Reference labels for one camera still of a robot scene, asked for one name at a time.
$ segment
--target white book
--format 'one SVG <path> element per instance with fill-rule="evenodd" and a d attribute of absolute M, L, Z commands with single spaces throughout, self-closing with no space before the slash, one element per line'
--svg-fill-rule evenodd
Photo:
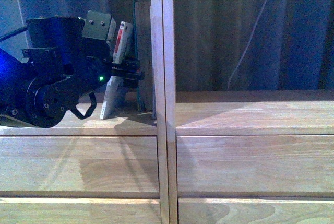
<path fill-rule="evenodd" d="M 118 31 L 116 46 L 113 54 L 114 63 L 120 64 L 124 56 L 126 56 L 130 51 L 132 33 L 133 25 L 122 21 Z M 124 103 L 126 93 L 127 88 L 123 87 L 123 78 L 111 76 L 105 89 L 100 119 L 107 119 L 116 108 L 122 105 Z"/>

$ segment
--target red label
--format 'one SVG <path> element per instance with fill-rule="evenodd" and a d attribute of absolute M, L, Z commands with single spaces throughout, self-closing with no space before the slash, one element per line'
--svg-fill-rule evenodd
<path fill-rule="evenodd" d="M 120 41 L 121 41 L 121 37 L 122 37 L 122 32 L 123 32 L 122 29 L 118 32 L 117 41 L 116 41 L 116 46 L 115 46 L 115 51 L 114 51 L 115 53 L 118 52 L 118 47 L 120 46 Z"/>

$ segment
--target black cable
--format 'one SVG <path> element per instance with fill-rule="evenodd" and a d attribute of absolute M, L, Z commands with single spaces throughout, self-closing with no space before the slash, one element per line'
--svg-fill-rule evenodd
<path fill-rule="evenodd" d="M 28 30 L 28 27 L 24 26 L 24 27 L 20 27 L 19 29 L 16 29 L 16 30 L 12 31 L 12 32 L 6 33 L 5 35 L 2 35 L 0 37 L 0 42 L 3 42 L 3 41 L 5 41 L 5 40 L 7 40 L 11 37 L 14 37 L 14 36 L 16 36 L 16 35 L 18 35 L 22 32 L 25 32 L 27 30 Z"/>

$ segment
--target white cable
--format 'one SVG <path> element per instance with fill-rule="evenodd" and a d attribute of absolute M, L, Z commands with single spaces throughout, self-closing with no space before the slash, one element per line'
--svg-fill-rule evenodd
<path fill-rule="evenodd" d="M 246 48 L 245 48 L 243 54 L 241 55 L 241 58 L 240 58 L 240 60 L 239 60 L 239 62 L 238 62 L 238 64 L 237 64 L 237 66 L 235 67 L 233 73 L 231 74 L 231 76 L 230 76 L 230 78 L 229 78 L 229 82 L 228 82 L 228 88 L 227 88 L 227 90 L 230 89 L 230 85 L 231 85 L 232 78 L 233 78 L 235 72 L 238 70 L 238 68 L 239 68 L 239 66 L 240 66 L 240 64 L 241 64 L 241 62 L 242 62 L 242 60 L 244 59 L 244 57 L 245 57 L 245 55 L 246 55 L 246 52 L 247 52 L 247 50 L 248 50 L 248 48 L 249 48 L 249 45 L 251 44 L 251 41 L 252 41 L 252 39 L 253 39 L 253 36 L 254 36 L 254 32 L 255 32 L 256 26 L 257 26 L 257 24 L 258 24 L 258 22 L 259 22 L 259 20 L 260 20 L 260 17 L 261 17 L 261 15 L 262 15 L 263 10 L 265 9 L 265 6 L 266 6 L 267 1 L 268 1 L 268 0 L 265 0 L 264 3 L 263 3 L 263 5 L 262 5 L 262 8 L 261 8 L 261 10 L 260 10 L 260 13 L 259 13 L 259 15 L 257 16 L 257 19 L 256 19 L 255 24 L 254 24 L 254 26 L 253 26 L 253 30 L 252 30 L 252 32 L 251 32 L 251 34 L 250 34 L 250 37 L 249 37 L 249 41 L 248 41 L 248 43 L 247 43 L 247 46 L 246 46 Z"/>

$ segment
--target book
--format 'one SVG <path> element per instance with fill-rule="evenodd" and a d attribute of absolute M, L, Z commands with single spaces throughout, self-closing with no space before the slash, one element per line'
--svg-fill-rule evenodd
<path fill-rule="evenodd" d="M 139 81 L 138 97 L 140 109 L 152 111 L 154 108 L 151 12 L 150 2 L 135 2 L 135 41 L 137 58 L 140 60 L 140 70 L 145 72 L 144 80 Z"/>
<path fill-rule="evenodd" d="M 151 15 L 151 27 L 152 27 L 152 18 L 153 18 L 153 15 L 152 15 L 152 6 L 150 6 L 150 15 Z M 156 86 L 155 86 L 155 84 L 154 84 L 154 69 L 153 69 L 153 65 L 152 65 L 152 93 L 153 93 L 153 102 L 152 102 L 152 107 L 153 107 L 153 109 L 152 109 L 152 118 L 154 119 L 154 120 L 156 120 L 157 119 L 157 108 L 156 108 Z"/>
<path fill-rule="evenodd" d="M 130 52 L 133 37 L 133 25 L 121 22 L 118 30 L 116 45 L 113 53 L 114 63 L 120 64 Z M 123 87 L 123 78 L 111 76 L 107 83 L 100 119 L 105 120 L 115 111 L 116 108 L 124 104 L 127 88 Z"/>

